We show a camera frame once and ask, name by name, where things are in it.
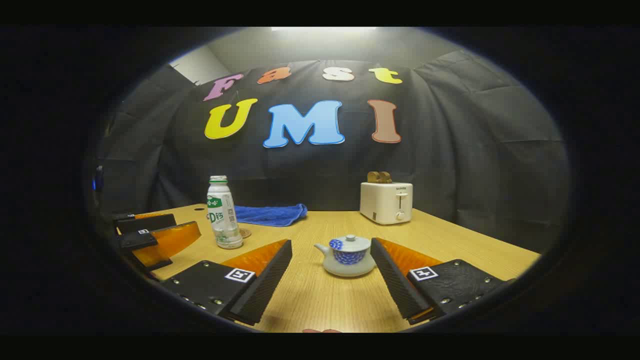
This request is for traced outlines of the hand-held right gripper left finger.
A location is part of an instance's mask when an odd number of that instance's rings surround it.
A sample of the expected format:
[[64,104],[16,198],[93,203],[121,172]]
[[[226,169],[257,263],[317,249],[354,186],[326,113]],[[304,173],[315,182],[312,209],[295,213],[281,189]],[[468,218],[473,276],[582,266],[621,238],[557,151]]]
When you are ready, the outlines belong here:
[[261,321],[292,256],[291,240],[282,239],[224,263],[201,260],[161,285],[203,312],[253,326]]

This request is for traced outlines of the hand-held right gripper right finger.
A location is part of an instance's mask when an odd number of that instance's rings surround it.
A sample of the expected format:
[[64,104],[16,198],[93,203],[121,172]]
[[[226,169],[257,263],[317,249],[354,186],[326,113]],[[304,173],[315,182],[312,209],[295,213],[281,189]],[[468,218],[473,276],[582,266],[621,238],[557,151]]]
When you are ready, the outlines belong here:
[[466,260],[441,262],[378,237],[371,240],[371,255],[410,325],[458,312],[515,281],[502,280]]

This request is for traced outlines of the white water bottle green label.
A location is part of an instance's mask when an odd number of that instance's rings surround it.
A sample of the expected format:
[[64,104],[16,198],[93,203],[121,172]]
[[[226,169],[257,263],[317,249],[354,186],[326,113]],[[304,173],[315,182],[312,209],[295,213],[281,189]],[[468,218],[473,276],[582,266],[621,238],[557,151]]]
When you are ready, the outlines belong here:
[[233,194],[226,175],[211,175],[206,193],[208,219],[214,233],[215,243],[223,249],[237,249],[243,245]]

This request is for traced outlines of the blue towel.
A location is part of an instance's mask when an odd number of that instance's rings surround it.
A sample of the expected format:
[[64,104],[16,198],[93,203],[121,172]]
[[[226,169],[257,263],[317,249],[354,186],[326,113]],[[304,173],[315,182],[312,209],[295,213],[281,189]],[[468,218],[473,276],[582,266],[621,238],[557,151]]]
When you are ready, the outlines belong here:
[[306,218],[307,207],[303,203],[291,206],[235,206],[238,223],[269,227],[288,227]]

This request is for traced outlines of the white toaster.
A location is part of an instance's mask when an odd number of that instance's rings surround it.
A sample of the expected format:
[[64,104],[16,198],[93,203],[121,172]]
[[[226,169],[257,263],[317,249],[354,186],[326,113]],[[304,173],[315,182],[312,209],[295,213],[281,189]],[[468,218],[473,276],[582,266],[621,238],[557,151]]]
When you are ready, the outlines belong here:
[[377,224],[408,223],[412,220],[413,190],[413,184],[406,182],[362,182],[359,212]]

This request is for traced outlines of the black backdrop cloth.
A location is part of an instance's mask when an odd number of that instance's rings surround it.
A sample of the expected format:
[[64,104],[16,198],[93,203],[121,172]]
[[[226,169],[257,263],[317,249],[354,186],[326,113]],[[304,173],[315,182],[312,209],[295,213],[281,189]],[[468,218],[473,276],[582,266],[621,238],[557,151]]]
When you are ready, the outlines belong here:
[[544,106],[458,50],[423,64],[290,61],[195,85],[167,65],[105,117],[87,170],[103,214],[205,203],[227,176],[240,207],[357,211],[361,183],[411,183],[413,208],[537,253],[562,233],[570,166]]

